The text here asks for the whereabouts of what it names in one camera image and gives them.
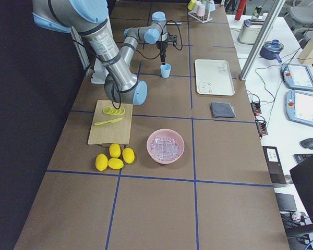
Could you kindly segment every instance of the blue pot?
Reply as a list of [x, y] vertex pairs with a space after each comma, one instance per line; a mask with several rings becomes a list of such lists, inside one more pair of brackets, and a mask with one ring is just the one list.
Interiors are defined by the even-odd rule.
[[268, 60], [277, 60], [280, 64], [282, 60], [280, 58], [280, 52], [283, 50], [284, 45], [280, 43], [279, 40], [274, 39], [272, 41], [265, 42], [261, 51], [260, 55]]

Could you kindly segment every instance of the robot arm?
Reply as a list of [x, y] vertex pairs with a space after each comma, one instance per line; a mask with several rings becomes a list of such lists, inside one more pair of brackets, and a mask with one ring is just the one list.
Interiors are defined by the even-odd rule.
[[75, 27], [85, 37], [110, 73], [105, 81], [105, 92], [114, 102], [141, 105], [147, 96], [147, 85], [130, 72], [129, 64], [139, 41], [157, 44], [164, 63], [165, 44], [169, 42], [163, 12], [152, 15], [148, 27], [125, 30], [125, 41], [119, 51], [106, 27], [106, 0], [33, 0], [34, 22], [53, 31], [69, 33]]

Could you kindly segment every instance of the red bottle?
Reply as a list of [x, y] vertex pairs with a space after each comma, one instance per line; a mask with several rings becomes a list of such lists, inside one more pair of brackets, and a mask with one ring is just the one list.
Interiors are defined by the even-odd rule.
[[244, 9], [246, 7], [248, 0], [240, 0], [239, 6], [238, 6], [238, 10], [236, 11], [235, 14], [235, 20], [240, 20], [242, 13], [244, 12]]

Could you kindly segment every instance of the toaster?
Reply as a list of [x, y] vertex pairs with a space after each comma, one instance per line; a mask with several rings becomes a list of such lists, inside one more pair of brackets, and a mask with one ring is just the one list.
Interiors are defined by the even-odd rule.
[[244, 44], [254, 44], [264, 23], [264, 19], [245, 19], [238, 40]]

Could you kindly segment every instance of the white tray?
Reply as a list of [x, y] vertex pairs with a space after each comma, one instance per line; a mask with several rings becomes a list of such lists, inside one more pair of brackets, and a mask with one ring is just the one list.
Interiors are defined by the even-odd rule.
[[230, 67], [224, 60], [195, 60], [196, 91], [202, 95], [234, 95]]

